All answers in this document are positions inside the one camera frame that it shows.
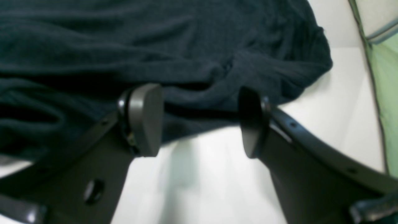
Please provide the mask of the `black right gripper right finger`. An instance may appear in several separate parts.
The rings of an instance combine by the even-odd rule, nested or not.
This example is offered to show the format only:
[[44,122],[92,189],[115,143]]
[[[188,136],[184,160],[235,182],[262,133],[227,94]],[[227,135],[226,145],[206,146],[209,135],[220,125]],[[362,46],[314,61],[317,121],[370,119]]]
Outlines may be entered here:
[[245,153],[269,169],[287,223],[397,223],[396,178],[333,149],[251,88],[240,88],[238,113]]

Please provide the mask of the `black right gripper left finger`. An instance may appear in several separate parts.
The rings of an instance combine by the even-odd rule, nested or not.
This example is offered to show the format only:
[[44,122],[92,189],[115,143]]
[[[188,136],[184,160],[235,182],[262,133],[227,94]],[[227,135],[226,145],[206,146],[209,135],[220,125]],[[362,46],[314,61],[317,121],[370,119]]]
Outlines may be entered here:
[[127,89],[118,109],[65,149],[1,178],[1,215],[23,224],[109,224],[136,157],[157,156],[161,85]]

